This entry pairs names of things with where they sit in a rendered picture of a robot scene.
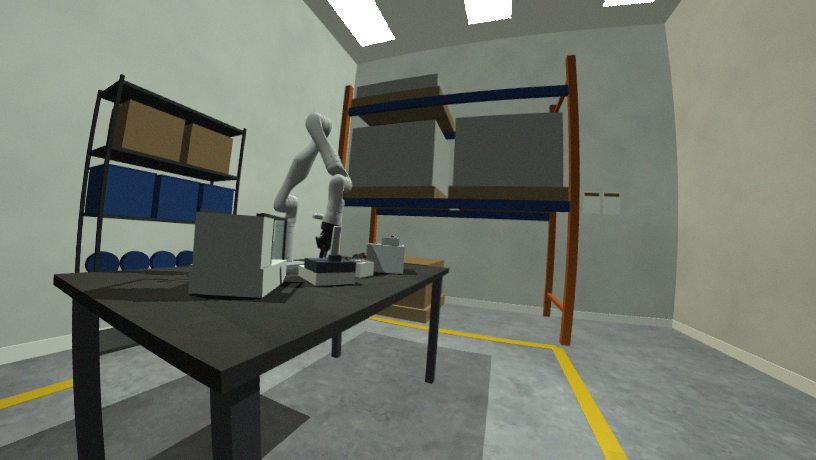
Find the white benchtop mixer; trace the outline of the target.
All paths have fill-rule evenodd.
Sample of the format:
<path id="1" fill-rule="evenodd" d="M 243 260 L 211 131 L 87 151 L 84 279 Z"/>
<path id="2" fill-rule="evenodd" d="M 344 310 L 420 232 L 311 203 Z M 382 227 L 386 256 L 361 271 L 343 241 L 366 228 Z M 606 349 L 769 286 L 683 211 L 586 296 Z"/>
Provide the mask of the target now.
<path id="1" fill-rule="evenodd" d="M 367 244 L 367 253 L 353 255 L 351 259 L 363 259 L 374 262 L 374 272 L 403 274 L 405 246 L 399 245 L 399 239 L 382 238 L 381 244 Z"/>

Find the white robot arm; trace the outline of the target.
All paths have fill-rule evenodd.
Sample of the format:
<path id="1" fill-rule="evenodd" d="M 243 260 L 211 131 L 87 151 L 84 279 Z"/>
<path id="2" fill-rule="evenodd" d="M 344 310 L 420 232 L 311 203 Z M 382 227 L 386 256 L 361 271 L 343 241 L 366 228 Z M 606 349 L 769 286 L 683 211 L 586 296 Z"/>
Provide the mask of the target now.
<path id="1" fill-rule="evenodd" d="M 332 130 L 331 120 L 321 114 L 310 113 L 306 118 L 305 125 L 312 139 L 307 146 L 295 155 L 273 204 L 275 211 L 286 213 L 285 260 L 287 262 L 293 261 L 294 229 L 298 212 L 298 199 L 289 194 L 296 185 L 308 176 L 319 152 L 328 173 L 333 177 L 329 182 L 329 199 L 324 216 L 314 213 L 312 218 L 340 225 L 345 204 L 342 199 L 342 192 L 345 194 L 352 189 L 351 179 L 343 168 L 338 153 L 327 139 Z M 323 130 L 321 127 L 323 127 Z"/>

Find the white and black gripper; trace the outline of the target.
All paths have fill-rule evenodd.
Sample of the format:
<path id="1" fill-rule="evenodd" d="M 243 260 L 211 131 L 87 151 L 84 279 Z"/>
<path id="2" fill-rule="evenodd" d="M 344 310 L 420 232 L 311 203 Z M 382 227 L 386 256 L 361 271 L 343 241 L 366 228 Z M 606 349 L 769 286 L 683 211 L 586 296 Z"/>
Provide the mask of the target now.
<path id="1" fill-rule="evenodd" d="M 330 250 L 331 240 L 332 240 L 332 233 L 333 233 L 333 232 L 330 232 L 330 231 L 333 231 L 333 226 L 340 226 L 340 225 L 334 225 L 334 224 L 330 224 L 330 223 L 326 223 L 326 222 L 322 221 L 322 224 L 321 224 L 322 232 L 321 232 L 319 237 L 316 236 L 316 238 L 315 238 L 316 243 L 317 243 L 317 247 L 320 249 L 319 258 L 327 257 L 327 253 Z M 322 238 L 323 238 L 323 240 L 322 240 Z"/>

